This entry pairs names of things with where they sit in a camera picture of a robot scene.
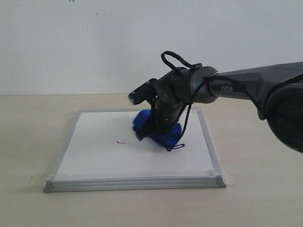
black robotic arm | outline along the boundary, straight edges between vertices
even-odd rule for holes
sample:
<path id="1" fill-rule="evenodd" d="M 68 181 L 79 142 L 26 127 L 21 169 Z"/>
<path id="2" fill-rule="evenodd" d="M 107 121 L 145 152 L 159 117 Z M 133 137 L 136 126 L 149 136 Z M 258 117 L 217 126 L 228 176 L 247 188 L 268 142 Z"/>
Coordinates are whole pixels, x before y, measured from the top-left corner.
<path id="1" fill-rule="evenodd" d="M 184 67 L 175 67 L 165 55 L 176 58 Z M 251 100 L 259 119 L 267 120 L 275 136 L 303 153 L 303 62 L 218 72 L 201 63 L 189 64 L 170 51 L 161 58 L 171 71 L 129 94 L 134 105 L 143 101 L 151 105 L 151 116 L 136 133 L 139 140 L 169 130 L 188 106 L 181 138 L 193 103 L 209 104 L 218 97 L 228 97 Z"/>

wooden table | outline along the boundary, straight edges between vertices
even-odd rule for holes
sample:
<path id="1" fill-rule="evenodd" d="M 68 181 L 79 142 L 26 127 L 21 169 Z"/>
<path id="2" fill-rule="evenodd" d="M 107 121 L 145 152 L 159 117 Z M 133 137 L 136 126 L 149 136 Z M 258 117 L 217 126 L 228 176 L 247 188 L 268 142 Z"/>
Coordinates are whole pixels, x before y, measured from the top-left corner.
<path id="1" fill-rule="evenodd" d="M 73 114 L 132 106 L 127 95 L 1 96 L 0 226 L 303 226 L 303 155 L 274 137 L 250 101 L 200 106 L 234 187 L 44 194 Z"/>

blue cloth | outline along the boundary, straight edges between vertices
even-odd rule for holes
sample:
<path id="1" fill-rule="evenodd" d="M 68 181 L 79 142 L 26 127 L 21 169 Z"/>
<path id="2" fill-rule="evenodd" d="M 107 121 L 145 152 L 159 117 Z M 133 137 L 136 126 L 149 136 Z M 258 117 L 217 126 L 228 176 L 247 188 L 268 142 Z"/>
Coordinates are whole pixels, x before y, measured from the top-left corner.
<path id="1" fill-rule="evenodd" d="M 145 109 L 141 110 L 133 121 L 133 130 L 138 131 L 143 127 L 145 121 L 150 116 L 151 110 Z M 173 147 L 178 142 L 179 136 L 182 132 L 182 128 L 180 123 L 176 123 L 170 130 L 165 132 L 164 134 L 154 134 L 151 135 L 150 138 L 153 139 L 156 143 L 158 143 L 162 147 Z"/>

